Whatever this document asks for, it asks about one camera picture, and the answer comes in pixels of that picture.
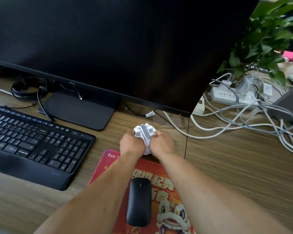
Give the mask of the white power adapter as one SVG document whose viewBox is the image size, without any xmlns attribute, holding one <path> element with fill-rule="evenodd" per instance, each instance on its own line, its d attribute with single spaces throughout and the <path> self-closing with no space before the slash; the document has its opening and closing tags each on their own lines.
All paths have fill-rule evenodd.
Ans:
<svg viewBox="0 0 293 234">
<path fill-rule="evenodd" d="M 273 96 L 273 87 L 269 83 L 262 83 L 261 94 L 264 98 L 271 98 Z"/>
</svg>

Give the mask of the black monitor stand base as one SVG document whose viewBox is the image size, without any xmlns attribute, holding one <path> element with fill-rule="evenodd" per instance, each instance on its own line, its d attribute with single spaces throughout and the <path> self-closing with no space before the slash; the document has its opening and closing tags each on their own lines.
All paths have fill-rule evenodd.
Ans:
<svg viewBox="0 0 293 234">
<path fill-rule="evenodd" d="M 82 99 L 76 91 L 60 89 L 43 103 L 49 116 L 92 130 L 105 129 L 121 100 L 105 93 L 86 92 Z"/>
</svg>

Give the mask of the white folding gadget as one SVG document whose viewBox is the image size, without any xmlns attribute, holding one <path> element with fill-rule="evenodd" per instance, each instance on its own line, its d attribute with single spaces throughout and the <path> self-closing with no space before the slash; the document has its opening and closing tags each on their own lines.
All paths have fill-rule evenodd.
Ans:
<svg viewBox="0 0 293 234">
<path fill-rule="evenodd" d="M 156 129 L 153 126 L 149 125 L 148 123 L 145 123 L 145 124 L 136 126 L 133 130 L 135 133 L 135 137 L 140 137 L 144 141 L 146 149 L 143 155 L 144 156 L 150 155 L 151 152 L 149 150 L 149 143 L 150 143 L 151 137 L 155 134 Z"/>
</svg>

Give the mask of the black computer monitor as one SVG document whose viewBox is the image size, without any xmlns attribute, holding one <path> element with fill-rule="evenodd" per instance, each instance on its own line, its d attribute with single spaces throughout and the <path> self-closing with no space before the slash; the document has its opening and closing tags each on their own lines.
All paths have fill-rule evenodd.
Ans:
<svg viewBox="0 0 293 234">
<path fill-rule="evenodd" d="M 0 0 L 0 65 L 189 117 L 259 0 Z"/>
</svg>

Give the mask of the person's right forearm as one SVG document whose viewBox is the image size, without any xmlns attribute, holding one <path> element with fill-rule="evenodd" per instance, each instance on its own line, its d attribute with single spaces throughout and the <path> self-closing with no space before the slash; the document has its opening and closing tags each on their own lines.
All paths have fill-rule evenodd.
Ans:
<svg viewBox="0 0 293 234">
<path fill-rule="evenodd" d="M 293 234 L 255 202 L 212 179 L 172 151 L 152 151 L 200 234 Z"/>
</svg>

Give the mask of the red printed mouse pad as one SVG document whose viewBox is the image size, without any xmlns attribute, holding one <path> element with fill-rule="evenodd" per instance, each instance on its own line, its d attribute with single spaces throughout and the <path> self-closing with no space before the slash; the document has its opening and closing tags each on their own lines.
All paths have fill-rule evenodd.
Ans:
<svg viewBox="0 0 293 234">
<path fill-rule="evenodd" d="M 141 158 L 131 176 L 134 178 L 147 178 L 152 184 L 150 223 L 146 227 L 138 227 L 127 222 L 128 185 L 112 234 L 197 234 L 176 187 L 162 165 Z"/>
</svg>

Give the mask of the black keyboard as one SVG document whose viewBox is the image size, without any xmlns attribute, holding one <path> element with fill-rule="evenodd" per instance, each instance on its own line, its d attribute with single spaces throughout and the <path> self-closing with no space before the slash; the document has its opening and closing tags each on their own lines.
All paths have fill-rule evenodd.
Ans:
<svg viewBox="0 0 293 234">
<path fill-rule="evenodd" d="M 0 106 L 0 173 L 66 190 L 94 135 Z"/>
</svg>

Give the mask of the white power strip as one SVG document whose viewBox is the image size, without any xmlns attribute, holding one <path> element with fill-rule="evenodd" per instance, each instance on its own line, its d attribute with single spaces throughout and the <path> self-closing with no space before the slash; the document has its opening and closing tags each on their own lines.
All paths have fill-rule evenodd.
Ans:
<svg viewBox="0 0 293 234">
<path fill-rule="evenodd" d="M 252 91 L 246 94 L 238 94 L 234 88 L 228 89 L 226 86 L 213 87 L 208 93 L 212 102 L 217 102 L 225 105 L 250 104 L 258 105 L 258 99 Z"/>
</svg>

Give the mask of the grey box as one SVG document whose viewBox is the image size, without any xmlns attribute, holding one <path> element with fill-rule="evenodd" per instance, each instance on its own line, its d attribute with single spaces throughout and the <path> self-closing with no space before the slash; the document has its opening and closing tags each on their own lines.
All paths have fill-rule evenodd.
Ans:
<svg viewBox="0 0 293 234">
<path fill-rule="evenodd" d="M 285 93 L 281 98 L 274 102 L 273 105 L 280 106 L 293 113 L 293 89 Z M 273 109 L 268 109 L 267 112 L 274 118 L 283 119 L 284 122 L 293 123 L 293 117 L 287 113 Z"/>
</svg>

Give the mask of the person's left hand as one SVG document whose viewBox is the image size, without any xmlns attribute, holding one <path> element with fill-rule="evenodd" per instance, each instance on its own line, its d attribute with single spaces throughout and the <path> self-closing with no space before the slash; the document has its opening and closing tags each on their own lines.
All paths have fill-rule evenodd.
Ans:
<svg viewBox="0 0 293 234">
<path fill-rule="evenodd" d="M 139 159 L 145 152 L 145 144 L 142 138 L 126 139 L 126 133 L 120 140 L 120 154 L 121 156 L 129 156 Z"/>
</svg>

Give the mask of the person's left forearm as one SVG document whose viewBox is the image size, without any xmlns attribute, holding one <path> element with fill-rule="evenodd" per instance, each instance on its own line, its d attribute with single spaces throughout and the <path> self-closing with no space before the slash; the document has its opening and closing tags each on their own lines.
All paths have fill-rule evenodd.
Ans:
<svg viewBox="0 0 293 234">
<path fill-rule="evenodd" d="M 112 234 L 129 180 L 144 151 L 121 152 L 120 158 L 34 234 Z"/>
</svg>

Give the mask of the black computer mouse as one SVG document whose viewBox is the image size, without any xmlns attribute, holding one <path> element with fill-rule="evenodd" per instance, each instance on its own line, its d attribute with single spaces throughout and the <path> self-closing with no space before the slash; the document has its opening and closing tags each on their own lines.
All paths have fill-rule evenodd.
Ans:
<svg viewBox="0 0 293 234">
<path fill-rule="evenodd" d="M 126 220 L 133 227 L 146 227 L 151 221 L 152 184 L 147 178 L 131 180 Z"/>
</svg>

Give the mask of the green leafy potted plant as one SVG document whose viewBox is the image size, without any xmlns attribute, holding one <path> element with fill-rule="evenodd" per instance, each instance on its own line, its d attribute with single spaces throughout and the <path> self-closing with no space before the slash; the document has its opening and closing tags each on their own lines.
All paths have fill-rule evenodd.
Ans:
<svg viewBox="0 0 293 234">
<path fill-rule="evenodd" d="M 278 64 L 285 62 L 283 53 L 293 41 L 293 17 L 286 17 L 291 11 L 293 0 L 260 0 L 217 73 L 228 70 L 240 79 L 262 69 L 274 82 L 285 85 L 286 77 Z"/>
</svg>

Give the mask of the beige power strip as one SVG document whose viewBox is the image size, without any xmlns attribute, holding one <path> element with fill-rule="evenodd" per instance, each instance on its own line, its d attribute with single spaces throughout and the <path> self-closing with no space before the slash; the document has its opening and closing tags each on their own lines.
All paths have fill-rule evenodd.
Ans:
<svg viewBox="0 0 293 234">
<path fill-rule="evenodd" d="M 197 103 L 197 105 L 195 106 L 195 109 L 192 112 L 192 115 L 203 115 L 205 111 L 205 102 L 204 102 L 204 97 L 202 96 L 199 100 L 199 102 Z"/>
</svg>

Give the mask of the person's right hand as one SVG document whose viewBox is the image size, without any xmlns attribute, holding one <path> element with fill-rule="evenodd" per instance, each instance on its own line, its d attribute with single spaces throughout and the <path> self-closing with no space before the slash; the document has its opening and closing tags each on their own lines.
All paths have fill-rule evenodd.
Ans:
<svg viewBox="0 0 293 234">
<path fill-rule="evenodd" d="M 162 139 L 150 139 L 149 150 L 158 160 L 176 153 L 175 142 L 168 132 L 162 131 Z"/>
</svg>

